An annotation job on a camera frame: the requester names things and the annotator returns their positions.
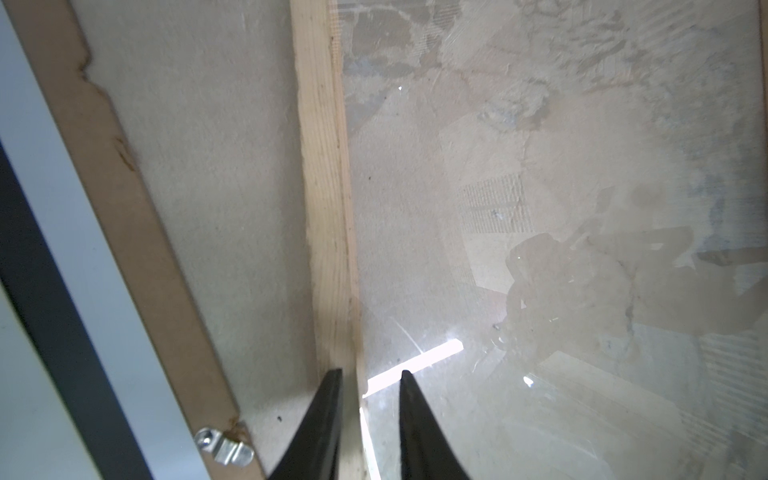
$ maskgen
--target wooden board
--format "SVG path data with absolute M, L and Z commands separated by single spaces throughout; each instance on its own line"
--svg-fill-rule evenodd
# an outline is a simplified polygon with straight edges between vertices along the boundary
M 359 421 L 360 308 L 335 2 L 291 0 L 318 369 L 344 370 L 339 478 L 367 478 Z
M 70 5 L 4 3 L 190 431 L 211 425 L 246 435 L 110 101 L 84 78 L 90 55 Z M 258 462 L 204 460 L 214 480 L 264 478 Z

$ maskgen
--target wooden frame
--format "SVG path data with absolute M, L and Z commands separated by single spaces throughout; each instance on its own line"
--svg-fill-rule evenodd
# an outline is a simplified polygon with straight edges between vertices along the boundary
M 367 478 L 360 307 L 336 2 L 291 0 L 319 373 L 344 371 L 339 478 Z

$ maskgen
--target glass pane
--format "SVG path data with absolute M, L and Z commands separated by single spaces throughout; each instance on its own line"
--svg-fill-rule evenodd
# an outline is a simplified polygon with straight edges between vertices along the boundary
M 382 478 L 409 360 L 473 478 L 765 478 L 757 2 L 338 8 Z

